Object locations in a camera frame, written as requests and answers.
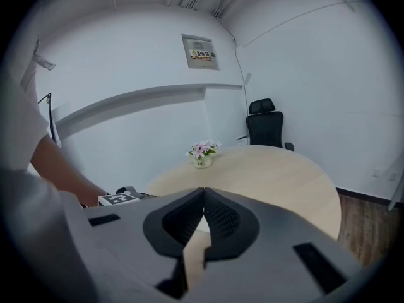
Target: electrical panel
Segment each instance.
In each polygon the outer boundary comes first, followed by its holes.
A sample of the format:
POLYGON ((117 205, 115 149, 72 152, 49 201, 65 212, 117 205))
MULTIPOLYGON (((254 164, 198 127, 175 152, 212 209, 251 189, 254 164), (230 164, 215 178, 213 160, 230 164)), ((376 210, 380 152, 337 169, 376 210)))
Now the electrical panel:
POLYGON ((189 68, 219 70, 217 55, 210 39, 182 35, 189 68))

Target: black baseboard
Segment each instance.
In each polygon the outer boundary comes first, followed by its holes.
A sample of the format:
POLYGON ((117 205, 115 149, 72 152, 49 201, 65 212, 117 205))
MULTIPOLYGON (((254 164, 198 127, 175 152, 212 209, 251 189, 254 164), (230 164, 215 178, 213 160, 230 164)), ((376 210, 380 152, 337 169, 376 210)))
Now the black baseboard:
MULTIPOLYGON (((336 187, 336 191, 338 192, 338 194, 349 196, 350 198, 361 199, 361 200, 364 200, 364 201, 377 203, 379 205, 388 206, 390 204, 389 199, 381 199, 381 198, 377 198, 377 197, 371 196, 371 195, 366 195, 366 194, 362 194, 362 193, 358 193, 358 192, 348 191, 346 189, 340 189, 339 187, 336 187)), ((404 203, 397 202, 396 205, 395 205, 395 208, 404 209, 404 203)))

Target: vase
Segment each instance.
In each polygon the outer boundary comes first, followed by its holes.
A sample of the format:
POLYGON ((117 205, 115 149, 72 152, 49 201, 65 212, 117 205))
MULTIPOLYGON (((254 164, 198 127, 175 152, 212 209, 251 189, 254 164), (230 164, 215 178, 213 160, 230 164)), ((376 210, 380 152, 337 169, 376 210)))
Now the vase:
POLYGON ((194 166, 197 169, 205 169, 207 167, 209 167, 210 165, 212 165, 212 158, 209 156, 205 156, 201 159, 196 159, 194 158, 194 166))

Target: white cloth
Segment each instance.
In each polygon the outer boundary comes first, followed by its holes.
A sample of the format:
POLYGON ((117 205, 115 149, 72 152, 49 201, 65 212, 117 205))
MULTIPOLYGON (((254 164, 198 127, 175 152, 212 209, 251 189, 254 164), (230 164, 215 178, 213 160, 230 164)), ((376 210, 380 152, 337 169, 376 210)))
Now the white cloth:
POLYGON ((40 115, 35 81, 34 84, 31 81, 35 80, 35 75, 25 75, 27 70, 35 73, 36 64, 32 64, 32 57, 38 32, 36 16, 25 20, 9 45, 0 69, 2 169, 26 170, 39 141, 47 135, 48 122, 40 115))

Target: floor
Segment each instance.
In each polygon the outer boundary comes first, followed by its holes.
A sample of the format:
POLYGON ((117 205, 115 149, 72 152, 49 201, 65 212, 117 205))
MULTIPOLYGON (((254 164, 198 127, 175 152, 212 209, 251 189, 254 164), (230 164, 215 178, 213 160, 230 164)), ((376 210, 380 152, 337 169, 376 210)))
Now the floor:
POLYGON ((394 243, 404 210, 340 194, 342 221, 338 242, 351 250, 363 267, 375 262, 394 243))

